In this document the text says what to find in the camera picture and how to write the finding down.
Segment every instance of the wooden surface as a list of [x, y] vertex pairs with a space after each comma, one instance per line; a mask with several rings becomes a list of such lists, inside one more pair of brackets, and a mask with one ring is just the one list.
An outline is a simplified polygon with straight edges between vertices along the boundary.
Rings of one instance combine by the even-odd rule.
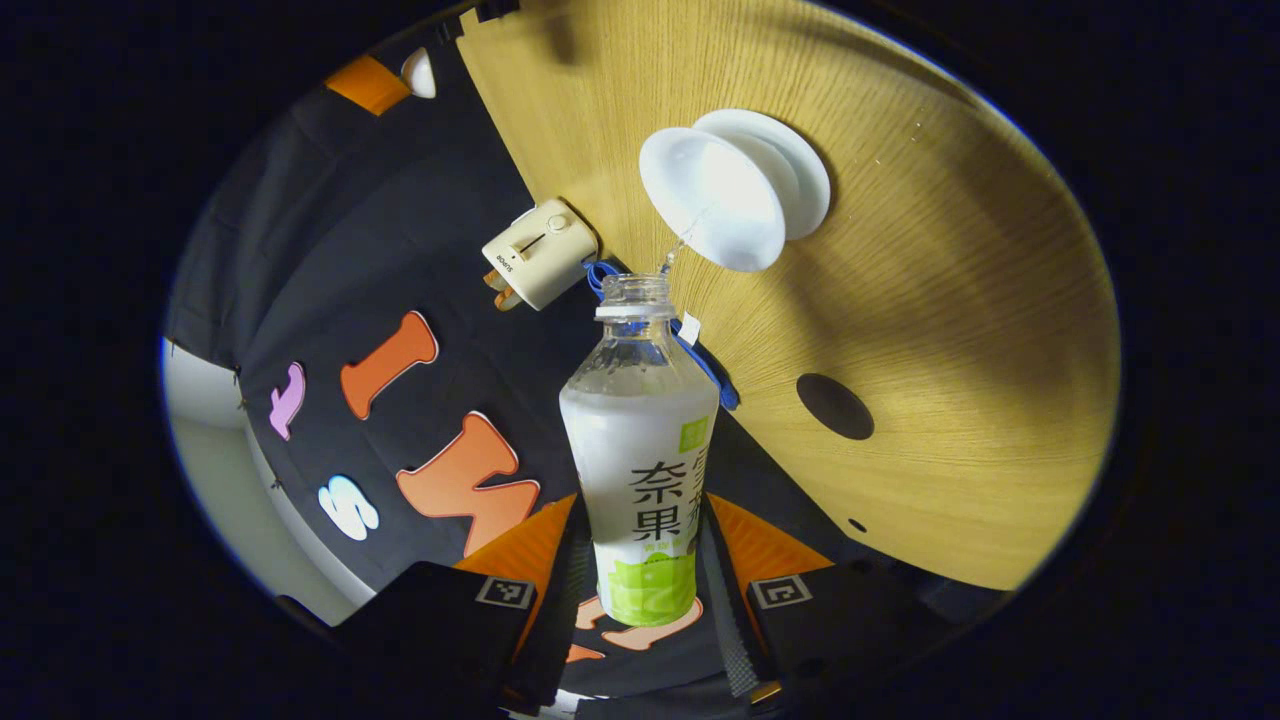
[[[650, 133], [746, 108], [810, 140], [824, 224], [755, 274], [684, 251], [676, 305], [741, 393], [735, 416], [850, 537], [968, 583], [1027, 579], [1098, 474], [1120, 365], [1097, 243], [1034, 146], [910, 51], [799, 1], [521, 6], [463, 19], [467, 68], [534, 197], [564, 197], [634, 270], [675, 240], [640, 184]], [[874, 433], [814, 420], [804, 373], [852, 389]]]

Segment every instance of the white wall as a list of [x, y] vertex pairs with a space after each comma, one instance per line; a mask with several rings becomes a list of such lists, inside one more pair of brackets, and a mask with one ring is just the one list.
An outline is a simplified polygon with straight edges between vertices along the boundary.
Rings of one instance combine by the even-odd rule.
[[275, 475], [238, 409], [233, 373], [168, 342], [163, 363], [175, 450], [210, 524], [266, 592], [293, 597], [330, 625], [347, 619], [374, 591], [270, 488]]

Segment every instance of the orange panel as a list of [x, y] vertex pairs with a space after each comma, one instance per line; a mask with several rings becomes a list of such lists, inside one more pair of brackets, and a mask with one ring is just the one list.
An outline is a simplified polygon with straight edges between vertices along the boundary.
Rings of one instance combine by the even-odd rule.
[[324, 83], [329, 90], [375, 115], [381, 115], [410, 96], [408, 86], [369, 55], [357, 58]]
[[517, 655], [524, 647], [529, 629], [534, 626], [534, 619], [538, 618], [538, 610], [541, 609], [543, 598], [547, 596], [547, 585], [552, 579], [552, 565], [556, 562], [556, 551], [559, 550], [564, 525], [568, 523], [568, 511], [572, 510], [575, 500], [577, 500], [576, 493], [552, 502], [454, 565], [458, 570], [525, 580], [538, 587], [538, 598], [534, 600], [532, 612], [529, 614], [525, 630], [520, 633], [520, 642], [516, 643]]
[[760, 625], [746, 600], [746, 587], [753, 580], [796, 575], [829, 568], [835, 562], [737, 505], [712, 493], [707, 493], [707, 497], [712, 501], [721, 534], [724, 536], [728, 557], [737, 575], [737, 589], [742, 593], [751, 624], [759, 633]]

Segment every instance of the orange object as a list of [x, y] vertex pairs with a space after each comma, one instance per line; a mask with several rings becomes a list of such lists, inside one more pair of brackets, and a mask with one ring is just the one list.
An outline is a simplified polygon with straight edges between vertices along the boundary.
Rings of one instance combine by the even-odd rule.
[[324, 81], [325, 87], [369, 110], [381, 115], [410, 96], [410, 88], [381, 63], [362, 55], [346, 68]]
[[568, 657], [564, 660], [564, 665], [577, 662], [579, 660], [600, 660], [602, 657], [604, 657], [603, 652], [595, 652], [580, 644], [571, 644], [568, 646]]
[[[465, 557], [454, 565], [458, 570], [470, 573], [525, 580], [534, 583], [538, 588], [534, 609], [529, 614], [524, 632], [520, 633], [520, 641], [516, 643], [516, 655], [524, 647], [525, 637], [529, 635], [529, 629], [534, 626], [534, 620], [538, 618], [538, 610], [543, 606], [547, 585], [552, 579], [552, 565], [556, 564], [556, 552], [559, 550], [564, 525], [568, 523], [568, 511], [572, 510], [576, 500], [577, 495], [575, 493], [552, 502], [532, 518], [507, 530], [475, 555]], [[467, 538], [467, 544], [470, 544], [470, 538]]]
[[347, 406], [357, 418], [367, 420], [369, 409], [379, 392], [413, 365], [434, 363], [438, 352], [439, 345], [426, 318], [417, 310], [408, 311], [401, 319], [396, 334], [387, 338], [369, 357], [356, 365], [346, 365], [338, 373]]
[[396, 473], [396, 483], [413, 510], [428, 518], [471, 516], [471, 532], [462, 548], [462, 556], [468, 557], [520, 525], [534, 509], [541, 489], [538, 480], [476, 487], [497, 474], [509, 475], [518, 468], [516, 451], [507, 445], [498, 428], [489, 418], [471, 411], [462, 419], [462, 432], [453, 442], [421, 468]]
[[586, 602], [581, 602], [577, 606], [577, 619], [573, 621], [573, 626], [579, 630], [590, 630], [595, 628], [595, 621], [604, 618], [604, 606], [600, 605], [600, 596], [595, 596]]
[[728, 547], [742, 603], [751, 616], [755, 633], [763, 639], [760, 624], [755, 620], [751, 603], [746, 598], [748, 585], [753, 580], [796, 575], [829, 568], [835, 562], [737, 505], [712, 493], [707, 493], [707, 497], [710, 498], [712, 510]]

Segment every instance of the small hole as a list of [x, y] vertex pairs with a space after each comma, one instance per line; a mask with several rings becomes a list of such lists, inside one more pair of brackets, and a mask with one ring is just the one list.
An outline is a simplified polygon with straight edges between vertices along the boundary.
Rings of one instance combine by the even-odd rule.
[[876, 432], [870, 411], [847, 387], [815, 373], [796, 378], [796, 395], [815, 420], [849, 439], [867, 439]]
[[826, 660], [820, 657], [810, 657], [809, 660], [801, 661], [799, 665], [796, 665], [795, 673], [797, 678], [808, 679], [808, 678], [817, 678], [826, 669], [827, 669]]

